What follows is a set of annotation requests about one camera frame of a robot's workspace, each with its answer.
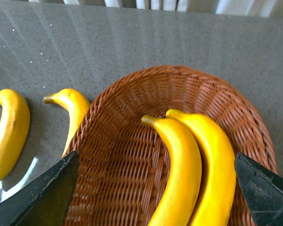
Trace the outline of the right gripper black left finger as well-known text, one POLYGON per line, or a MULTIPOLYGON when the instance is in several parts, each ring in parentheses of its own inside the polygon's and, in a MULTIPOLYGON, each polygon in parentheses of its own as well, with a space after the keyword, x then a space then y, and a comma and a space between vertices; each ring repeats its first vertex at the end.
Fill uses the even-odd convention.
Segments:
POLYGON ((79 154, 72 151, 27 186, 0 203, 0 226, 60 226, 78 178, 79 154))

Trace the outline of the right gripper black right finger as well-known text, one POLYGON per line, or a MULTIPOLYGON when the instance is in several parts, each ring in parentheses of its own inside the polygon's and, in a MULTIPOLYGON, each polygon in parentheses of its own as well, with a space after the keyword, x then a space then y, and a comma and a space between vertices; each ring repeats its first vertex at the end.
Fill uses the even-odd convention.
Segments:
POLYGON ((234 168, 252 219, 258 226, 283 226, 283 178, 243 153, 234 168))

